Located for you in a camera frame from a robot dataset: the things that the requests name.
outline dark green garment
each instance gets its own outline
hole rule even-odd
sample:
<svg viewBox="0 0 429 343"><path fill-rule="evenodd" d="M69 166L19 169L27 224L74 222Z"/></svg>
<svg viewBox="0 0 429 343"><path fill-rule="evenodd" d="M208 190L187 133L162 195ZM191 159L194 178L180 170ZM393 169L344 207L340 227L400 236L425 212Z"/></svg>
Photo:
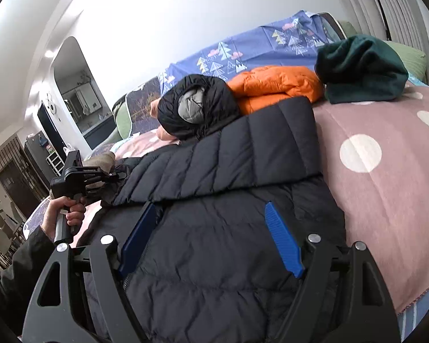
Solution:
<svg viewBox="0 0 429 343"><path fill-rule="evenodd" d="M319 48L315 72L327 84L325 96L332 104L392 100L402 94L408 79L397 53L368 35Z"/></svg>

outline orange puffer jacket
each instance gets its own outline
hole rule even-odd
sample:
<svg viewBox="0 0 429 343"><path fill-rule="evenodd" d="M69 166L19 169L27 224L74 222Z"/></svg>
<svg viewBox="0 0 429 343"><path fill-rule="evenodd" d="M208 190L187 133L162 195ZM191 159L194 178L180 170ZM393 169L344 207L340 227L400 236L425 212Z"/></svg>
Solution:
<svg viewBox="0 0 429 343"><path fill-rule="evenodd" d="M227 85L244 115L300 95L314 103L324 93L316 73L303 66L258 67L238 74Z"/></svg>

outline silver bolt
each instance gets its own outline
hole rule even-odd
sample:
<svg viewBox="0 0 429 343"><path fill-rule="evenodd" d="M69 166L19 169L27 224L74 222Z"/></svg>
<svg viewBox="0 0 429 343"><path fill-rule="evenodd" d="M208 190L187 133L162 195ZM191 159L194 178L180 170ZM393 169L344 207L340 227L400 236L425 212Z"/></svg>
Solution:
<svg viewBox="0 0 429 343"><path fill-rule="evenodd" d="M311 233L310 235L308 235L308 241L312 244L318 244L318 242L321 241L321 236L316 233Z"/></svg>
<svg viewBox="0 0 429 343"><path fill-rule="evenodd" d="M362 241L357 241L356 243L355 243L355 248L357 249L357 250L360 250L360 251L364 251L365 249L367 249L367 245L366 244L364 244Z"/></svg>
<svg viewBox="0 0 429 343"><path fill-rule="evenodd" d="M105 236L103 236L103 237L100 239L100 242L101 242L103 245L108 245L108 244L111 244L111 243L113 242L113 240L114 240L114 237L113 237L113 236L111 236L111 235L105 235Z"/></svg>
<svg viewBox="0 0 429 343"><path fill-rule="evenodd" d="M66 242L61 242L59 245L57 245L56 249L59 253L64 252L69 248L68 244Z"/></svg>

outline human hand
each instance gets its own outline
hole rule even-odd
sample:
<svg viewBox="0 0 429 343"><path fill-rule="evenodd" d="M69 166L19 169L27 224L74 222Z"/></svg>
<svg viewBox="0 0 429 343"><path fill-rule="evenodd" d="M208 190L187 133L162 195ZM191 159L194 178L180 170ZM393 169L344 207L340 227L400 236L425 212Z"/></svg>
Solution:
<svg viewBox="0 0 429 343"><path fill-rule="evenodd" d="M75 200L71 198L62 196L55 198L49 202L49 205L44 214L43 223L41 224L41 229L46 233L51 241L54 241L56 236L56 222L57 216L60 209L63 209L64 206L70 208L70 212L65 216L69 226L78 226L81 227L84 219L84 213L86 212L86 207L84 206L86 199L81 198L80 203L77 204Z"/></svg>

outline bed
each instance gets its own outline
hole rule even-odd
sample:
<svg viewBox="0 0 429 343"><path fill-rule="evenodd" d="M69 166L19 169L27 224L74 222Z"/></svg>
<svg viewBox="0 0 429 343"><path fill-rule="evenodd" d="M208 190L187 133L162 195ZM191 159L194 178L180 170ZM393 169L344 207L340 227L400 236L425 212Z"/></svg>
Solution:
<svg viewBox="0 0 429 343"><path fill-rule="evenodd" d="M112 150L120 159L168 144L156 136L149 104L186 74L229 80L264 64L312 69L318 46L353 34L349 26L328 13L300 11L171 64L126 95L128 137L96 153ZM396 101L314 106L324 178L345 212L347 242L369 246L390 290L402 339L429 309L429 86L417 76L410 73ZM39 225L46 206L26 222L25 234ZM90 205L82 231L99 209L99 202Z"/></svg>

